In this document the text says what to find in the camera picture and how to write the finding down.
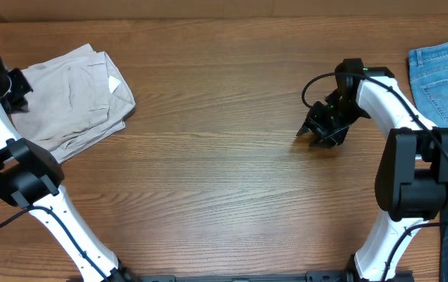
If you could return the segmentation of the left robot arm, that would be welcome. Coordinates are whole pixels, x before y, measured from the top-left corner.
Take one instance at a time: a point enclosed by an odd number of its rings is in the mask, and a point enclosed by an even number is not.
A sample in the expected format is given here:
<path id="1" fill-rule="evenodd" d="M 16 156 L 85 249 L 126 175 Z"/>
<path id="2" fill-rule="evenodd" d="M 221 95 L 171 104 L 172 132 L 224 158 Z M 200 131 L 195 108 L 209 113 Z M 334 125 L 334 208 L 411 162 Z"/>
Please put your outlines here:
<path id="1" fill-rule="evenodd" d="M 20 211 L 0 229 L 27 213 L 53 235 L 84 281 L 136 281 L 138 277 L 91 231 L 62 181 L 61 166 L 49 151 L 23 138 L 9 115 L 27 105 L 32 87 L 18 68 L 0 58 L 0 199 Z"/>

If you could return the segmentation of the beige shorts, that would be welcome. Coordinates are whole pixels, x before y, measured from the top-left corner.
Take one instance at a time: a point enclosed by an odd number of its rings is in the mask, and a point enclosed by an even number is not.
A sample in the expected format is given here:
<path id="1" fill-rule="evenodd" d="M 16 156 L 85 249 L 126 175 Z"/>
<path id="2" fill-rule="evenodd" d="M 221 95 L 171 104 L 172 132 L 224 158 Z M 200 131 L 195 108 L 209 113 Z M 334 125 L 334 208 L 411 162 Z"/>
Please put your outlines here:
<path id="1" fill-rule="evenodd" d="M 27 111 L 12 115 L 25 139 L 62 163 L 115 132 L 135 109 L 135 98 L 106 52 L 85 44 L 23 70 L 33 91 Z"/>

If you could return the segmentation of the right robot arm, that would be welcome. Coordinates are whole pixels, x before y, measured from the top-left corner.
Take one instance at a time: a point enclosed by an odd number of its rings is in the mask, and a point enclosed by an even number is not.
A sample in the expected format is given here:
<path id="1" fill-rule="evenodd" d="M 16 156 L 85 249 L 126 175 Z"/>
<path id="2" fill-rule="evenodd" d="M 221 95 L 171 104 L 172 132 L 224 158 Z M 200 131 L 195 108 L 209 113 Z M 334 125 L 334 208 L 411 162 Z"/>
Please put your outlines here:
<path id="1" fill-rule="evenodd" d="M 365 67 L 344 59 L 331 76 L 337 88 L 309 106 L 297 135 L 311 132 L 314 143 L 331 148 L 345 141 L 358 118 L 375 121 L 386 138 L 374 182 L 380 208 L 363 246 L 342 271 L 313 271 L 311 281 L 412 281 L 396 267 L 415 235 L 436 227 L 448 208 L 448 128 L 423 116 L 399 89 L 387 67 Z"/>

